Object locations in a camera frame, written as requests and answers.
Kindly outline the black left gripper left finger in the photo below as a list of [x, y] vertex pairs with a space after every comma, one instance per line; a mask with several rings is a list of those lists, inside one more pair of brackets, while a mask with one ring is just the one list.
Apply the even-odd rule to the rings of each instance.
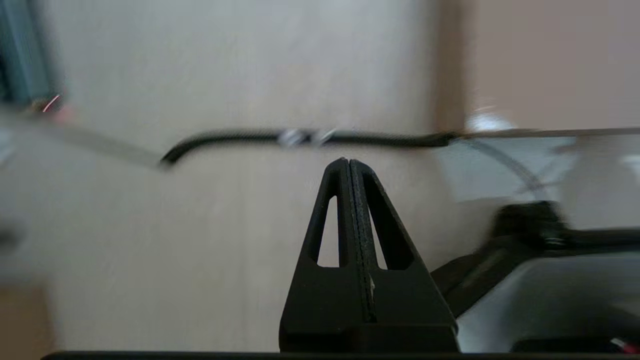
[[[337, 203], [338, 266], [318, 264], [329, 202]], [[279, 321], [282, 351], [345, 351], [346, 333], [370, 317], [350, 162], [325, 168]]]

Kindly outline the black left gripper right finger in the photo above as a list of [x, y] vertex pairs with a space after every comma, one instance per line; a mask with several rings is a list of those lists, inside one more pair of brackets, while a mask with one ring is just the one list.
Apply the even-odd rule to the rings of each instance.
[[456, 328], [449, 306], [375, 171], [353, 159], [350, 180], [365, 320], [389, 326]]

